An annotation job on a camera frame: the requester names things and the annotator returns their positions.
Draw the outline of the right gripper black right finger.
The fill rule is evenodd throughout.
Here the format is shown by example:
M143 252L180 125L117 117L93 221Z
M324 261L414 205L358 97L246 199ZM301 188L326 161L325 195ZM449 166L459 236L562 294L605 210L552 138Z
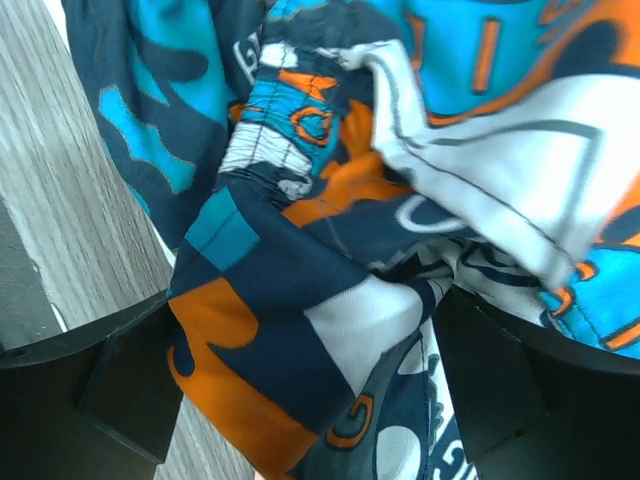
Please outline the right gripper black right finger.
M433 324L464 452L480 478L638 479L638 361L458 288Z

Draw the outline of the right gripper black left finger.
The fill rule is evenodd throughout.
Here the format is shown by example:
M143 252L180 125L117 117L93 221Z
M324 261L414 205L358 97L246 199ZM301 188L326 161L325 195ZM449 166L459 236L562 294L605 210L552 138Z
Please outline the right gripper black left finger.
M167 361L176 326L158 293L2 353L2 478L153 478L182 402Z

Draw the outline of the colourful patterned shorts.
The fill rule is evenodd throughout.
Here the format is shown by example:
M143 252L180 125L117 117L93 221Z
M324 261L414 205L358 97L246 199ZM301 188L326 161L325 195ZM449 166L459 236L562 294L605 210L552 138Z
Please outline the colourful patterned shorts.
M174 256L171 373L262 479L473 479L452 287L639 355L635 1L66 1Z

